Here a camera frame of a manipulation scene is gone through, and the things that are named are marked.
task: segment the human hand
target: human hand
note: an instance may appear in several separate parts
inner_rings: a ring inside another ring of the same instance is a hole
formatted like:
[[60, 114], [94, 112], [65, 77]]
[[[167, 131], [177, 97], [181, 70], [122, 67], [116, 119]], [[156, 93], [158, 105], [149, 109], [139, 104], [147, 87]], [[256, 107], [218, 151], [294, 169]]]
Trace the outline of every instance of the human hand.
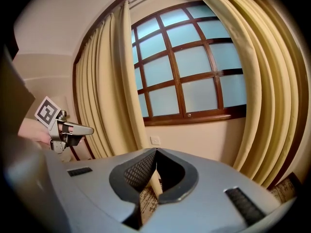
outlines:
[[[59, 124], [58, 129], [62, 131], [63, 125]], [[18, 136], [50, 145], [51, 136], [48, 128], [37, 120], [25, 118], [19, 128]]]

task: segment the yellow curtain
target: yellow curtain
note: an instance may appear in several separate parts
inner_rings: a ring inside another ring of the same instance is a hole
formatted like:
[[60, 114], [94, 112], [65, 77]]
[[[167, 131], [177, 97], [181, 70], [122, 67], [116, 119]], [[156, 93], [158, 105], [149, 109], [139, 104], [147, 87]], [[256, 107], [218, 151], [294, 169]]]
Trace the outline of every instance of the yellow curtain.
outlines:
[[[295, 139], [301, 139], [299, 127], [305, 125], [309, 96], [302, 95], [308, 84], [301, 52], [267, 1], [203, 1], [227, 28], [245, 77], [246, 125], [234, 168], [268, 187], [290, 149], [299, 147]], [[249, 48], [251, 61], [246, 61], [242, 53]]]
[[[128, 2], [89, 39], [76, 66], [76, 84], [82, 124], [94, 128], [86, 138], [95, 158], [150, 147], [135, 82]], [[156, 174], [151, 185], [158, 196]]]

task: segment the arched window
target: arched window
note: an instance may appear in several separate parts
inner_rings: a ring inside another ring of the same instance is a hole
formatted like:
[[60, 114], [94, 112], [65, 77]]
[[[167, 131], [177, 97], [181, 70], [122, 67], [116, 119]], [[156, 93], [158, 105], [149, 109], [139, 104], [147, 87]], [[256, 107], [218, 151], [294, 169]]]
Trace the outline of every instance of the arched window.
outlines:
[[235, 46], [202, 1], [132, 25], [136, 85], [145, 125], [244, 117], [246, 91]]

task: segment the window pane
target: window pane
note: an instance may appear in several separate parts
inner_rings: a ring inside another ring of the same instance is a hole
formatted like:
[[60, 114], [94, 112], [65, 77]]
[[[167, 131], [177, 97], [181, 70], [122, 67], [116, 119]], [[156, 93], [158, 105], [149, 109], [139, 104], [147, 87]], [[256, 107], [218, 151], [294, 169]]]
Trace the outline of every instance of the window pane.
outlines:
[[136, 64], [138, 62], [136, 46], [133, 47], [133, 62], [134, 62], [134, 64]]
[[142, 59], [166, 49], [161, 33], [141, 42], [139, 46]]
[[201, 21], [198, 22], [206, 39], [230, 38], [227, 30], [220, 21]]
[[137, 27], [138, 39], [143, 38], [144, 36], [160, 29], [157, 20], [155, 18], [140, 24]]
[[132, 44], [135, 42], [135, 34], [134, 34], [134, 29], [132, 29]]
[[173, 10], [168, 13], [160, 15], [164, 26], [168, 26], [180, 21], [189, 20], [189, 17], [182, 9]]
[[214, 79], [203, 79], [182, 84], [186, 112], [214, 110], [218, 108]]
[[142, 113], [142, 117], [148, 117], [148, 110], [147, 110], [147, 104], [145, 99], [145, 94], [139, 94], [138, 95], [140, 109]]
[[246, 89], [243, 74], [220, 76], [224, 108], [246, 104]]
[[218, 70], [241, 68], [240, 59], [233, 43], [210, 44]]
[[147, 86], [173, 79], [171, 64], [168, 56], [153, 60], [144, 65]]
[[141, 76], [140, 76], [140, 69], [135, 68], [135, 81], [136, 81], [136, 87], [137, 90], [142, 89], [142, 82], [141, 82]]
[[167, 34], [169, 35], [172, 47], [201, 40], [193, 24], [186, 24], [167, 30]]
[[193, 74], [211, 72], [208, 56], [203, 46], [184, 49], [175, 52], [179, 76], [186, 77]]
[[151, 91], [149, 97], [154, 116], [179, 114], [175, 86]]
[[214, 12], [207, 5], [199, 5], [187, 8], [193, 18], [215, 17]]

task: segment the electrical outlet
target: electrical outlet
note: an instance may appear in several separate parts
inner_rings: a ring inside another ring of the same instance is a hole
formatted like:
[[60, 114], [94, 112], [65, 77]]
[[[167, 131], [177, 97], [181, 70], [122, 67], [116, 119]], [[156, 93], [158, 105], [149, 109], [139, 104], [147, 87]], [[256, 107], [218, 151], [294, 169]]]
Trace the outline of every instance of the electrical outlet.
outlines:
[[150, 136], [150, 141], [152, 145], [160, 145], [160, 138], [158, 136]]

